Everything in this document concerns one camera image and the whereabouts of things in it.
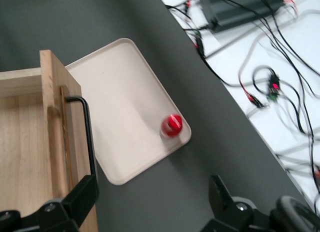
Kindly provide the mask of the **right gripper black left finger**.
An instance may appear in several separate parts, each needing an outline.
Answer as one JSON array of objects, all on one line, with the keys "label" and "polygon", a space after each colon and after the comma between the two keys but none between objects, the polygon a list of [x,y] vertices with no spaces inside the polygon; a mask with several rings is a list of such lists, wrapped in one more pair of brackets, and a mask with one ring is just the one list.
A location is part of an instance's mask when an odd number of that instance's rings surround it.
[{"label": "right gripper black left finger", "polygon": [[99,195],[97,178],[86,175],[59,201],[44,204],[37,212],[41,232],[78,232]]}]

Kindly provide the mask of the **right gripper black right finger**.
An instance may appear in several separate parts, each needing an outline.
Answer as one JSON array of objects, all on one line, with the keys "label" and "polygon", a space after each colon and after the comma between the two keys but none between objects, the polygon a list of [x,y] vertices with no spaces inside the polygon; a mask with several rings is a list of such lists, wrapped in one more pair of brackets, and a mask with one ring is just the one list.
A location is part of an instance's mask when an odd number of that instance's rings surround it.
[{"label": "right gripper black right finger", "polygon": [[203,232],[250,232],[254,210],[246,202],[235,201],[219,175],[209,178],[208,199],[214,218]]}]

